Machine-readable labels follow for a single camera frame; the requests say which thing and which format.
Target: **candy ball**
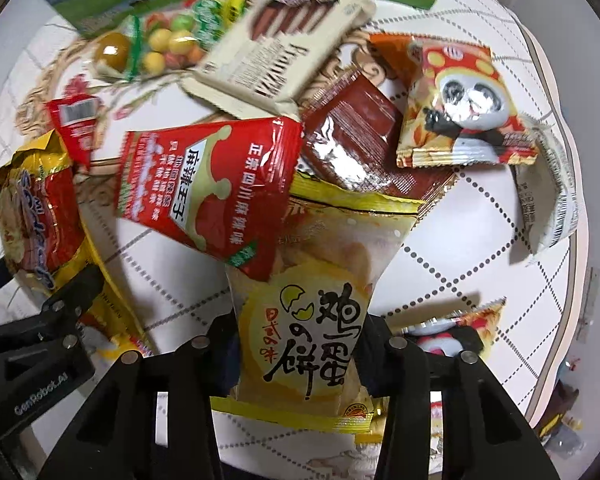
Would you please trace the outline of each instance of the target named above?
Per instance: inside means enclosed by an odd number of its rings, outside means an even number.
[[[171,31],[178,32],[179,30],[193,30],[196,20],[190,14],[178,14],[171,20]]]
[[[195,44],[196,39],[188,30],[179,30],[169,39],[169,51],[173,54],[188,54]]]
[[[153,32],[156,28],[169,28],[169,19],[161,12],[154,12],[144,22],[147,32]]]
[[[98,42],[93,60],[96,63],[104,62],[118,72],[124,72],[130,48],[131,42],[128,37],[120,32],[110,32]]]
[[[206,52],[200,48],[198,44],[195,44],[193,48],[187,54],[187,64],[196,65],[198,62],[205,57]]]
[[[158,52],[148,52],[142,58],[144,71],[149,75],[160,75],[164,72],[166,66],[164,56]]]
[[[187,56],[181,56],[180,54],[172,54],[171,52],[167,52],[164,55],[164,62],[166,63],[167,68],[170,68],[171,70],[179,70],[187,65]]]
[[[155,52],[166,52],[171,41],[171,31],[168,28],[154,30],[149,36],[149,47]]]

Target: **metal screw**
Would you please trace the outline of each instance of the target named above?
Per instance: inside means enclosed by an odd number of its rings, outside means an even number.
[[[206,335],[197,335],[191,340],[191,346],[201,350],[208,347],[209,343],[211,343],[211,341],[209,341],[209,338]]]
[[[462,352],[460,354],[460,358],[468,365],[475,365],[478,362],[478,356],[475,354],[475,352],[471,352],[470,350],[465,350]]]
[[[403,348],[407,348],[407,340],[400,335],[394,335],[389,339],[389,345],[397,350],[402,350]]]
[[[125,365],[132,365],[133,363],[138,361],[138,352],[136,352],[135,350],[129,350],[128,352],[122,354],[120,360]]]
[[[62,339],[62,346],[68,350],[69,348],[73,348],[77,342],[78,338],[74,334],[69,334]]]

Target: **round table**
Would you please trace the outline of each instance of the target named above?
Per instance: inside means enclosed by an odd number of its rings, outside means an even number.
[[[561,117],[546,57],[496,0],[437,0],[430,11],[378,0],[372,21],[344,39],[312,88],[355,64],[404,108],[406,90],[368,47],[368,34],[378,31],[490,46],[518,110],[553,125],[582,192],[573,137]],[[77,187],[80,211],[108,271],[149,337],[160,352],[172,351],[231,309],[223,265],[115,218],[113,176],[125,131],[191,124],[220,112],[187,96],[178,86],[181,73],[132,84],[92,80],[84,64],[89,48],[59,16],[36,34],[0,96],[0,165],[24,140],[46,131],[45,101],[87,89],[103,100],[106,113],[98,122],[92,175]],[[534,424],[578,319],[587,256],[584,201],[577,233],[532,257],[510,168],[462,168],[456,177],[446,196],[405,239],[376,287],[370,312],[399,322],[406,311],[440,303],[450,310],[467,309],[506,297],[487,364]],[[351,435],[290,430],[224,413],[214,413],[214,423],[224,462],[271,478],[372,477],[378,459],[378,447],[356,447]]]

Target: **small red package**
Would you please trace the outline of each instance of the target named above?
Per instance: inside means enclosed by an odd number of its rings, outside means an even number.
[[[51,123],[62,137],[69,156],[88,170],[100,100],[88,94],[78,94],[49,101],[46,109]]]
[[[301,132],[286,117],[128,132],[118,215],[266,281]]]

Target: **panda face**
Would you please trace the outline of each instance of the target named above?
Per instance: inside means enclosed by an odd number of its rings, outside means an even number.
[[[463,128],[483,132],[509,119],[509,98],[504,88],[478,72],[445,74],[438,87],[445,112]]]

